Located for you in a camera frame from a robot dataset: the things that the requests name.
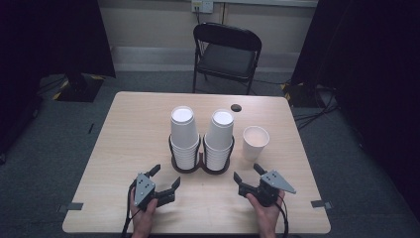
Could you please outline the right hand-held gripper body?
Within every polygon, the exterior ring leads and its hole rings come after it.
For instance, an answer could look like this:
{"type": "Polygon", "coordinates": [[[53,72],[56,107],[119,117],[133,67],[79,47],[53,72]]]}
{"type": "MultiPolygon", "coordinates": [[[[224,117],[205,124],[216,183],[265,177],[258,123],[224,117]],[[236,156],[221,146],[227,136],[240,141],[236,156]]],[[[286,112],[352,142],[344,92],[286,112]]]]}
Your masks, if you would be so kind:
{"type": "Polygon", "coordinates": [[[252,186],[243,182],[243,185],[239,186],[238,194],[246,196],[250,193],[259,201],[260,205],[269,207],[277,202],[280,190],[296,193],[296,189],[278,171],[272,170],[260,176],[258,186],[252,186]]]}

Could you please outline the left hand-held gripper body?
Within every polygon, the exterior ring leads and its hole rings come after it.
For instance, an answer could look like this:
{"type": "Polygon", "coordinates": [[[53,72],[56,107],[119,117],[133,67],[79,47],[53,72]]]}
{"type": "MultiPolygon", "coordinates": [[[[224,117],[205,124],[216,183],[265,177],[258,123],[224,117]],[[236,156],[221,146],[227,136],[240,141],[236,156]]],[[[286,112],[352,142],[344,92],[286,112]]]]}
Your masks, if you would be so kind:
{"type": "Polygon", "coordinates": [[[138,174],[135,182],[134,204],[142,211],[146,211],[149,203],[155,198],[157,207],[166,205],[175,201],[175,186],[163,190],[156,191],[156,184],[151,180],[154,174],[147,172],[138,174]]]}

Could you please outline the white disposable cup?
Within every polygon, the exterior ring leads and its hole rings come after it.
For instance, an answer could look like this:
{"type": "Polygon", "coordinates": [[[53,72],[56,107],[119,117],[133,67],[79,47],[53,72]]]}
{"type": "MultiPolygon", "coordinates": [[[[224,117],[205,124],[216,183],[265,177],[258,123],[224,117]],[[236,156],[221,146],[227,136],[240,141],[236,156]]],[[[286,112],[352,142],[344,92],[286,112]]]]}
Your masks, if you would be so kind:
{"type": "Polygon", "coordinates": [[[247,161],[255,161],[269,143],[269,133],[260,126],[247,127],[243,132],[243,156],[247,161]]]}

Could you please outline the black double cup holder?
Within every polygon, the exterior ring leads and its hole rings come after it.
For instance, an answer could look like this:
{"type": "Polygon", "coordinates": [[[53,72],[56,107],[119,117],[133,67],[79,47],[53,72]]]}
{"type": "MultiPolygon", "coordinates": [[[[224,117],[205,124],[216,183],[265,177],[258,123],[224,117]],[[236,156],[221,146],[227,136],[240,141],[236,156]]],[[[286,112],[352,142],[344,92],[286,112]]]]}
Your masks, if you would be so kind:
{"type": "Polygon", "coordinates": [[[194,144],[186,149],[178,148],[172,142],[172,135],[168,137],[170,161],[173,168],[182,174],[191,174],[203,170],[209,175],[222,175],[231,164],[231,155],[235,146],[235,138],[231,145],[222,151],[222,156],[215,157],[206,139],[197,136],[194,144]]]}

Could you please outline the stack of white paper cups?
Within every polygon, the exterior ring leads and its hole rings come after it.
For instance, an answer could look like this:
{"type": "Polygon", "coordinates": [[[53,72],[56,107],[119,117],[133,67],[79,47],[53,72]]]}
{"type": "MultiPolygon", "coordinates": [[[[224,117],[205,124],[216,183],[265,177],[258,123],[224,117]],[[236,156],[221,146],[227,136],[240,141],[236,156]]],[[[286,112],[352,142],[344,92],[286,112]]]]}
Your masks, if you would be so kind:
{"type": "Polygon", "coordinates": [[[187,171],[195,167],[199,143],[193,110],[188,106],[175,107],[171,112],[170,145],[178,168],[187,171]]]}
{"type": "Polygon", "coordinates": [[[234,117],[225,109],[216,110],[204,137],[205,165],[212,172],[222,171],[230,157],[233,139],[234,117]]]}

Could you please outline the person's left hand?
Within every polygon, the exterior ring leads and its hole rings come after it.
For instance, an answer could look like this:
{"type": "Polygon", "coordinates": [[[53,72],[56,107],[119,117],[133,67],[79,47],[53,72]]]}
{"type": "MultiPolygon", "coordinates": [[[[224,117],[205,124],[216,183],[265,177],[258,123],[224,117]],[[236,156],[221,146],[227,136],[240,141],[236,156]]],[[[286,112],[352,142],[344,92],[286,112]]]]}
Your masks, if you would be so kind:
{"type": "Polygon", "coordinates": [[[157,209],[158,200],[153,198],[145,211],[142,211],[134,204],[135,190],[130,194],[130,213],[132,215],[133,233],[132,238],[149,238],[153,228],[154,215],[157,209]]]}

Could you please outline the person's right hand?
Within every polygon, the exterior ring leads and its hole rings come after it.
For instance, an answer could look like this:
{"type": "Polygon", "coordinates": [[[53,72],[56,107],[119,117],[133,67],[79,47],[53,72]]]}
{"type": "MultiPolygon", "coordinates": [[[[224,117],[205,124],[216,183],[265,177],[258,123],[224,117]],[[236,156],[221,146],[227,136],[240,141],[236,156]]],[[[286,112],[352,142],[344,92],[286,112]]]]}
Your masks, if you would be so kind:
{"type": "Polygon", "coordinates": [[[255,210],[260,238],[276,238],[276,225],[281,214],[280,208],[285,196],[285,192],[280,190],[275,205],[264,207],[250,193],[246,195],[247,200],[255,210]]]}

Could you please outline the grey tape strip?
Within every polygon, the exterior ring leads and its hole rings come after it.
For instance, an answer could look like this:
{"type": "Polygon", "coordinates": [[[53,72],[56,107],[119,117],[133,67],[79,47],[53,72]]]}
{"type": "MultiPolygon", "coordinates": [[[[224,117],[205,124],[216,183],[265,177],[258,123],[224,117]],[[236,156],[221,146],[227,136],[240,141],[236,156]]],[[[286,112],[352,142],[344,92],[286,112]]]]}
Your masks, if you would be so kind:
{"type": "Polygon", "coordinates": [[[326,210],[332,209],[334,207],[331,201],[324,201],[324,200],[312,200],[311,205],[313,208],[323,207],[326,210]]]}
{"type": "Polygon", "coordinates": [[[67,213],[69,210],[81,210],[83,207],[82,202],[71,202],[69,204],[63,204],[58,208],[58,212],[67,213]]]}

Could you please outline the black stand base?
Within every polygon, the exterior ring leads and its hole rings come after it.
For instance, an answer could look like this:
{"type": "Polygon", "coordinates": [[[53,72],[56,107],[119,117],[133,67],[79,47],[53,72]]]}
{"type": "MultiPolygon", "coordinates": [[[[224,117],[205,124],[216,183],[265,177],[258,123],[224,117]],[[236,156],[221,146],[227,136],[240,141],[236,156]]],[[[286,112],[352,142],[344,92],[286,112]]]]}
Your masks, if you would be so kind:
{"type": "Polygon", "coordinates": [[[68,102],[93,102],[103,82],[104,77],[99,75],[67,74],[65,82],[52,99],[68,102]]]}
{"type": "Polygon", "coordinates": [[[328,88],[309,88],[303,83],[284,83],[280,88],[292,108],[327,108],[334,98],[333,92],[328,88]]]}

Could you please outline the black folding chair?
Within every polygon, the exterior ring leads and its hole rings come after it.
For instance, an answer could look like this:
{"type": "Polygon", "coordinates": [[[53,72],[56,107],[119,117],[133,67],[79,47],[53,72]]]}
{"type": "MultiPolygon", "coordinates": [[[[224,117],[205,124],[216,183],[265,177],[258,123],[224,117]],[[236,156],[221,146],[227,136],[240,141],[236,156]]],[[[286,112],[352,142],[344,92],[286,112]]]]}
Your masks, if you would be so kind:
{"type": "Polygon", "coordinates": [[[252,31],[219,23],[201,23],[193,29],[195,42],[192,91],[197,74],[246,83],[250,93],[262,41],[252,31]]]}

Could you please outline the dark curtain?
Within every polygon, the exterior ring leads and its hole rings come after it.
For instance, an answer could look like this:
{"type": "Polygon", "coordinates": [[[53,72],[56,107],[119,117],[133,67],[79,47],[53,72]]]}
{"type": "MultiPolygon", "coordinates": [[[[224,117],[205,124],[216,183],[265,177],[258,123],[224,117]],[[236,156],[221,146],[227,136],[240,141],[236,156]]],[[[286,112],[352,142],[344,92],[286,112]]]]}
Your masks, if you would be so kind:
{"type": "Polygon", "coordinates": [[[420,218],[420,0],[318,0],[291,81],[335,88],[420,218]]]}
{"type": "Polygon", "coordinates": [[[116,75],[98,0],[0,0],[0,165],[52,74],[116,75]]]}

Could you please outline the white wall socket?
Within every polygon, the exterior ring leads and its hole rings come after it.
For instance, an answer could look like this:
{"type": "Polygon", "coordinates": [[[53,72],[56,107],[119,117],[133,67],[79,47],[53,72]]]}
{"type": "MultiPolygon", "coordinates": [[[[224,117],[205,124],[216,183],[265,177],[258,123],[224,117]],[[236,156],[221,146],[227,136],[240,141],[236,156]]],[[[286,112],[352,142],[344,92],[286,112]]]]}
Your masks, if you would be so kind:
{"type": "Polygon", "coordinates": [[[206,0],[191,0],[191,11],[193,13],[212,14],[214,2],[206,0]]]}

